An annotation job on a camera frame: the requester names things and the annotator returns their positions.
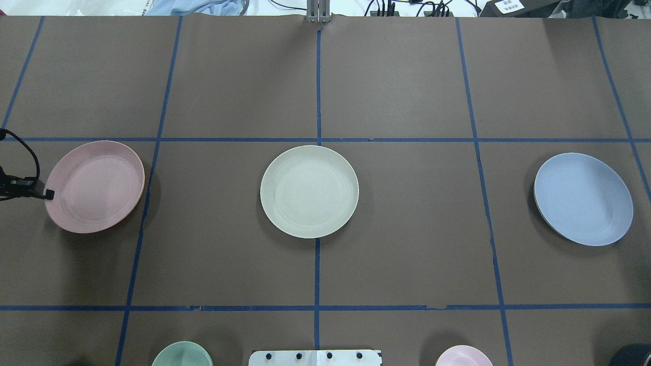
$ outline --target pink plate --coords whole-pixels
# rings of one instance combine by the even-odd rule
[[[86,234],[122,221],[145,188],[145,168],[128,146],[115,141],[81,145],[59,160],[46,189],[49,216],[62,229]]]
[[[436,366],[493,366],[493,363],[475,347],[454,346],[441,354]]]

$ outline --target plate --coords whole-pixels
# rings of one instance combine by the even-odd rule
[[[621,239],[633,221],[624,181],[601,160],[568,152],[546,161],[534,182],[536,205],[549,226],[586,246]]]
[[[62,229],[85,234],[122,221],[145,188],[138,155],[116,141],[94,141],[69,152],[52,170],[45,201],[49,216]]]
[[[454,346],[442,353],[436,366],[493,366],[486,355],[471,346]]]
[[[278,155],[264,172],[260,200],[280,230],[298,238],[320,238],[353,216],[359,183],[353,167],[329,148],[305,145]]]
[[[165,347],[152,366],[212,366],[212,359],[197,343],[181,341]]]

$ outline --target white mounting plate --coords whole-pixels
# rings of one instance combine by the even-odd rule
[[[381,366],[379,350],[256,351],[249,366]]]

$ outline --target white floor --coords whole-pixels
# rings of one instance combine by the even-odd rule
[[[0,9],[8,15],[119,15],[139,16],[152,6],[155,0],[0,0]],[[293,6],[305,7],[306,0],[276,0],[279,3]],[[480,8],[486,4],[486,0],[477,0]],[[362,16],[368,6],[368,0],[331,0],[331,11],[334,14],[347,16]],[[420,4],[396,3],[396,11],[400,16],[415,16]],[[450,10],[455,16],[472,17],[477,16],[475,9],[465,0],[453,0]],[[651,8],[637,7],[631,4],[626,8],[632,15],[642,19],[651,18]],[[301,10],[292,10],[273,4],[269,0],[250,0],[249,8],[245,15],[283,15],[283,14],[305,14]]]

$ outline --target table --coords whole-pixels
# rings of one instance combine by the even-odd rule
[[[495,365],[605,365],[651,343],[648,21],[335,16],[0,18],[3,126],[46,178],[68,151],[133,148],[146,194],[71,234],[43,202],[0,204],[0,363],[146,365],[200,343],[373,348],[433,365],[468,344]],[[266,166],[323,145],[360,182],[350,222],[293,238],[260,205]],[[631,191],[633,225],[571,243],[532,198],[583,152]],[[7,173],[28,153],[0,143]]]

